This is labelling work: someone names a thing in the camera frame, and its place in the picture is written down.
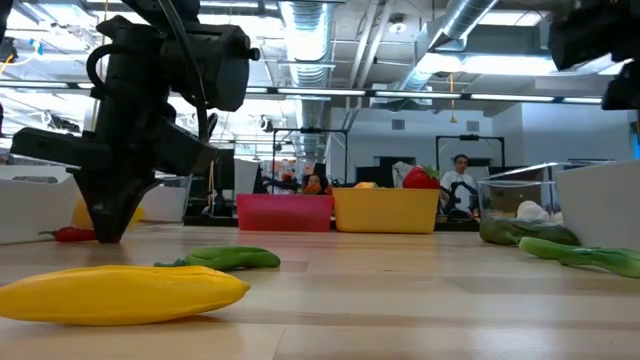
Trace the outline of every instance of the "table surface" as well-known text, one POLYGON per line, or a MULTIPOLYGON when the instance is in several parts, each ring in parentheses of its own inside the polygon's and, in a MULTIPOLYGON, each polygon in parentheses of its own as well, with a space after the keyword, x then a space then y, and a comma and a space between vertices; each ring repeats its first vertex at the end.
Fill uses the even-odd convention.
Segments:
POLYGON ((122 245, 0 247, 0 283, 63 268, 152 264, 237 243, 280 269, 238 271, 240 302, 164 324, 78 327, 0 319, 7 360, 640 358, 640 281, 563 267, 473 233, 239 233, 145 227, 122 245))

